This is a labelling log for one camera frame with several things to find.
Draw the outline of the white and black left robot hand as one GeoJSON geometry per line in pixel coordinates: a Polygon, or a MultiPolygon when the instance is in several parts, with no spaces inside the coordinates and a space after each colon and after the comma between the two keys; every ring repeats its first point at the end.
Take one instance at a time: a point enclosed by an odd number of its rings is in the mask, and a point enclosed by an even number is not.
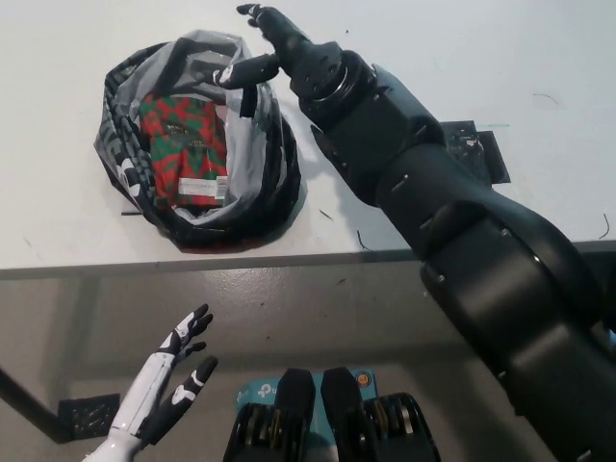
{"type": "Polygon", "coordinates": [[[201,305],[171,329],[150,354],[131,384],[112,422],[109,437],[124,439],[131,451],[157,444],[183,417],[203,389],[218,359],[206,357],[167,398],[163,393],[175,367],[206,347],[193,341],[213,320],[209,306],[201,305]]]}

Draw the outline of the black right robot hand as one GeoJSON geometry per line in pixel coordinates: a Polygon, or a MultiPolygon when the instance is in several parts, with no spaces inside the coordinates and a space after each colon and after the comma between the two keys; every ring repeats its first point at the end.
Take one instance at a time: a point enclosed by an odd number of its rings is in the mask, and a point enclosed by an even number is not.
{"type": "Polygon", "coordinates": [[[246,15],[248,24],[261,31],[273,52],[215,70],[212,74],[215,85],[226,90],[244,89],[266,83],[284,71],[298,98],[320,100],[342,83],[343,51],[337,43],[312,42],[291,19],[273,7],[244,4],[237,12],[246,15]]]}

